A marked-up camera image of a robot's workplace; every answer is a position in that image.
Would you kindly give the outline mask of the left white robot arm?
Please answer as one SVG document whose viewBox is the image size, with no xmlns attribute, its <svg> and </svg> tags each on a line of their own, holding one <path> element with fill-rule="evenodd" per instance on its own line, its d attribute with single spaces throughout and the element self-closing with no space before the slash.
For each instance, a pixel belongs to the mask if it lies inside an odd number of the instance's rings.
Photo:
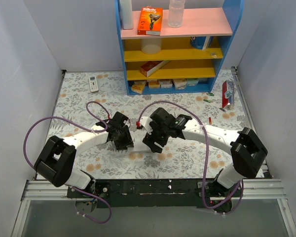
<svg viewBox="0 0 296 237">
<path fill-rule="evenodd" d="M 83 197 L 91 197 L 95 192 L 91 182 L 93 177 L 74 168 L 75 157 L 107 142 L 113 142 L 118 151 L 133 147 L 126 124 L 128 120 L 127 116 L 116 112 L 112 118 L 99 121 L 84 132 L 65 138 L 50 137 L 34 164 L 34 170 L 55 187 L 74 186 Z"/>
</svg>

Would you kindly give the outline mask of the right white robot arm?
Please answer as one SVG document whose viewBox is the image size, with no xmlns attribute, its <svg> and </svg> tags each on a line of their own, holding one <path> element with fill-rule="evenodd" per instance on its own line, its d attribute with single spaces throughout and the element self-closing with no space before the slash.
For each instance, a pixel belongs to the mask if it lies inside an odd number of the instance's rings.
<svg viewBox="0 0 296 237">
<path fill-rule="evenodd" d="M 250 128 L 241 131 L 226 130 L 200 123 L 187 115 L 174 117 L 163 108 L 156 109 L 149 117 L 137 123 L 146 130 L 143 143 L 153 153 L 161 153 L 169 138 L 197 141 L 218 148 L 232 157 L 232 163 L 222 169 L 213 182 L 214 192 L 227 195 L 238 181 L 256 178 L 268 151 Z"/>
</svg>

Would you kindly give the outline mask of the grey white remote control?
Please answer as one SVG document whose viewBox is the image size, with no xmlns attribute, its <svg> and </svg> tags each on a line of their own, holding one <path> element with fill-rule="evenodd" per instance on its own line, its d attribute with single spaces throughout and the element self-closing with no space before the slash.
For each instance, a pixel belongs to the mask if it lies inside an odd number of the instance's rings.
<svg viewBox="0 0 296 237">
<path fill-rule="evenodd" d="M 127 151 L 131 153 L 145 153 L 150 152 L 150 148 L 148 146 L 134 146 L 129 147 Z"/>
</svg>

